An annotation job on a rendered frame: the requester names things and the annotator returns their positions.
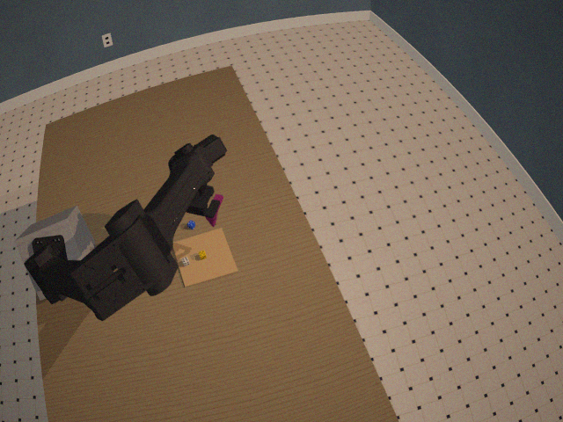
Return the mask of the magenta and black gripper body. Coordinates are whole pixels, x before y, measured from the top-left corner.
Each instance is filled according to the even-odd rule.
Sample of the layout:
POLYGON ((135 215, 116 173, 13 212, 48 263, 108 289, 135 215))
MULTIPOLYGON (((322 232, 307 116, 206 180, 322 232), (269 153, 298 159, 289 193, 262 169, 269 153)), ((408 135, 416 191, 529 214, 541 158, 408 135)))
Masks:
POLYGON ((194 214, 194 215, 201 215, 206 216, 208 218, 214 218, 216 215, 216 211, 220 206, 220 200, 212 200, 208 207, 208 201, 210 197, 214 194, 214 187, 213 186, 206 186, 206 189, 203 195, 200 195, 200 190, 194 196, 192 203, 190 204, 189 208, 187 209, 187 213, 194 214))

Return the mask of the orange mat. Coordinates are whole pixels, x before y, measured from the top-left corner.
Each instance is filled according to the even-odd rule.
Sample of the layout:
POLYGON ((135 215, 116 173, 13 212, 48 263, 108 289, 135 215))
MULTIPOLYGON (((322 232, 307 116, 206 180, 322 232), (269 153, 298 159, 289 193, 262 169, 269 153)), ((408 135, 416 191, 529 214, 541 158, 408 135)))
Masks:
POLYGON ((222 228, 174 242, 173 249, 185 287, 238 272, 222 228), (207 258, 201 260, 198 251, 207 258), (184 257, 190 265, 183 265, 184 257))

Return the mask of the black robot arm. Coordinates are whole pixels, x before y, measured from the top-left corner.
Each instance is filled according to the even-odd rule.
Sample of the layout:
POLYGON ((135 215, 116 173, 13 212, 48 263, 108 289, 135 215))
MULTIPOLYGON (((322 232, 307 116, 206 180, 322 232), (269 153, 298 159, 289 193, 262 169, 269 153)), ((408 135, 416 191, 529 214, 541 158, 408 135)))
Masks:
POLYGON ((104 321, 146 290, 150 296, 165 291, 179 267, 171 255, 175 231, 225 152, 215 135, 175 151, 169 178, 146 208, 134 200, 118 210, 105 225, 109 236, 82 260, 68 260, 61 235, 34 238, 33 255, 24 265, 47 300, 69 297, 104 321))

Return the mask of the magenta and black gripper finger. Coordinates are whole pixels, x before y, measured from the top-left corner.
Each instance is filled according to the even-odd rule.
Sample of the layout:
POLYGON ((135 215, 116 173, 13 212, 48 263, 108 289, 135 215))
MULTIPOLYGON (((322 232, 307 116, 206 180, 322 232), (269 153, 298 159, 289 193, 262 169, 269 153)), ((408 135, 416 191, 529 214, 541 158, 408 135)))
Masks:
MULTIPOLYGON (((222 201, 223 201, 223 196, 222 196, 222 195, 219 195, 219 194, 216 194, 214 200, 220 200, 220 206, 221 206, 221 203, 222 203, 222 201)), ((220 207, 220 206, 219 206, 219 207, 220 207)), ((214 217, 215 219, 214 219, 214 218, 208 218, 208 217, 206 217, 206 219, 208 220, 208 222, 211 224, 212 227, 215 227, 215 224, 216 224, 216 217, 217 217, 217 213, 216 213, 216 215, 215 215, 215 217, 214 217), (214 223, 213 223, 212 221, 214 221, 214 223)))

